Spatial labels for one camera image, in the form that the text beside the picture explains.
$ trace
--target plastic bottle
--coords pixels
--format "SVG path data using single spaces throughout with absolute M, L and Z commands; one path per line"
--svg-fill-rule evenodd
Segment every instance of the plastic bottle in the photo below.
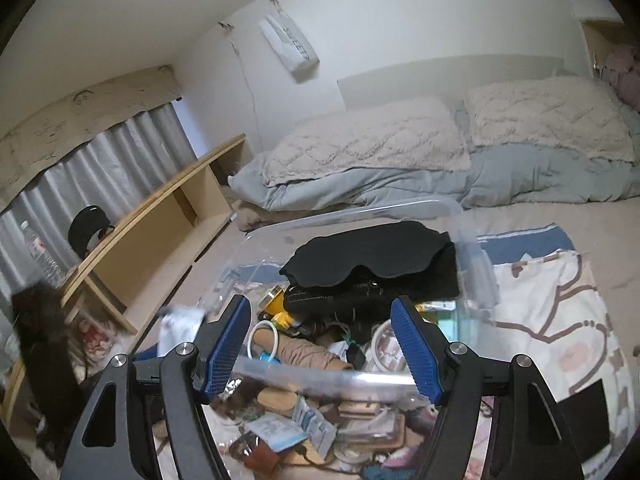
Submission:
M 65 281 L 65 274 L 53 259 L 53 256 L 47 251 L 36 231 L 29 227 L 29 223 L 26 220 L 20 224 L 20 229 L 22 229 L 24 243 L 27 245 L 31 257 L 44 273 L 45 280 L 49 285 L 55 287 L 62 285 Z

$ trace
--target clear plastic case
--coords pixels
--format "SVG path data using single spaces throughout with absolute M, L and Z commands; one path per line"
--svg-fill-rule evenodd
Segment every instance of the clear plastic case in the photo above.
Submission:
M 456 302 L 458 339 L 483 354 L 482 327 L 492 320 L 497 287 L 491 264 L 476 242 L 460 205 L 445 197 L 428 196 L 385 206 L 354 208 L 311 218 L 263 227 L 239 245 L 198 306 L 219 317 L 234 294 L 246 295 L 252 303 L 252 326 L 257 322 L 258 304 L 270 287 L 287 285 L 279 270 L 296 248 L 317 236 L 370 225 L 417 220 L 427 227 L 449 232 L 456 245 L 458 276 L 462 294 Z M 415 392 L 411 375 L 361 373 L 297 368 L 250 360 L 240 356 L 236 374 L 309 396 L 337 399 L 394 402 Z

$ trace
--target black pouch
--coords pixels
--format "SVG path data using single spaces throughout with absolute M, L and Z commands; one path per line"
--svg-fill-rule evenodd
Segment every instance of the black pouch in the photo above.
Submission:
M 402 294 L 415 303 L 453 300 L 460 294 L 449 234 L 415 221 L 313 238 L 280 273 L 291 283 L 284 308 L 292 314 L 353 310 L 383 320 Z

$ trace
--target pillow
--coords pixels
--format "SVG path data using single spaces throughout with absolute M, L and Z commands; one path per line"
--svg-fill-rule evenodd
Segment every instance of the pillow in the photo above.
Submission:
M 267 156 L 268 187 L 351 168 L 468 170 L 462 133 L 436 97 L 311 118 Z
M 496 83 L 469 92 L 476 146 L 525 142 L 589 158 L 634 161 L 629 130 L 610 92 L 577 76 Z

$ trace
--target curtain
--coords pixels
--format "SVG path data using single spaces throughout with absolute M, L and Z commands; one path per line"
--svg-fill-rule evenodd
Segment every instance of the curtain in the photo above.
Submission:
M 80 259 L 66 240 L 76 214 L 100 206 L 112 224 L 196 160 L 171 103 L 98 134 L 45 170 L 0 215 L 0 290 L 4 297 L 42 276 L 25 246 L 27 220 L 63 270 Z

